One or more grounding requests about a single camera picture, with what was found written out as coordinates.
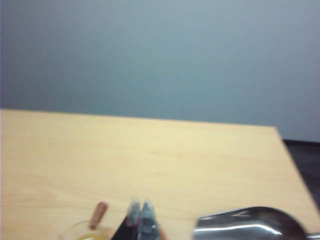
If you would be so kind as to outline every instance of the blue-gray wall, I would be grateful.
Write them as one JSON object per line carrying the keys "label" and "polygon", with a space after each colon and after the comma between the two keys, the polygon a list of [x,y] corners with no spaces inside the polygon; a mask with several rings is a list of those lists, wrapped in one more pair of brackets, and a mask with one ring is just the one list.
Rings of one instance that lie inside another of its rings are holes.
{"label": "blue-gray wall", "polygon": [[320,142],[319,0],[2,0],[2,107]]}

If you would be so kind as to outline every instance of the glass cup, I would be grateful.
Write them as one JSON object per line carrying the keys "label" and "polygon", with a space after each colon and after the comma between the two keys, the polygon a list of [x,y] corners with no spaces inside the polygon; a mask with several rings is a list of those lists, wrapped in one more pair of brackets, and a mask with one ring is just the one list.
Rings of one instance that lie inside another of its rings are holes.
{"label": "glass cup", "polygon": [[90,221],[81,221],[71,226],[59,236],[59,240],[109,240],[108,229],[99,225],[95,230],[89,228]]}

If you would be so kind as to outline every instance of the brown handle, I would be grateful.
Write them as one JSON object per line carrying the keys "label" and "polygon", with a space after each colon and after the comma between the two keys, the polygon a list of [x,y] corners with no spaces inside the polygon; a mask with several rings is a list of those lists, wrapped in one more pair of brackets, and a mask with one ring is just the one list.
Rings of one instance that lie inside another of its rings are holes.
{"label": "brown handle", "polygon": [[159,227],[159,233],[160,233],[161,240],[167,240],[167,236],[161,227]]}
{"label": "brown handle", "polygon": [[91,230],[97,229],[97,226],[100,223],[102,217],[104,216],[107,208],[108,208],[108,204],[104,201],[99,202],[96,205],[95,210],[94,210],[92,217],[91,217],[91,220],[90,220],[89,227]]}

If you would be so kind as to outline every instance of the metal scoop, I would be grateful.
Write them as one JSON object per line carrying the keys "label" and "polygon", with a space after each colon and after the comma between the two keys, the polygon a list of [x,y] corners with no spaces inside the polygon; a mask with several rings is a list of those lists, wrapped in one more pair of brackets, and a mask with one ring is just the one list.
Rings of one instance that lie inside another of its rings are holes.
{"label": "metal scoop", "polygon": [[197,220],[193,240],[320,240],[320,233],[306,234],[293,217],[266,206],[240,208]]}

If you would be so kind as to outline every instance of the light wood tabletop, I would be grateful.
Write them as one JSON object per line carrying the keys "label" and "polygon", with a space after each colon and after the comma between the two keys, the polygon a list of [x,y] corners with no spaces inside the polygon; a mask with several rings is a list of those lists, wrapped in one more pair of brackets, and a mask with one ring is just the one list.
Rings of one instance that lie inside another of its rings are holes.
{"label": "light wood tabletop", "polygon": [[247,206],[320,231],[272,126],[1,110],[3,239],[56,240],[100,201],[115,231],[133,196],[151,200],[169,240],[191,240],[199,216]]}

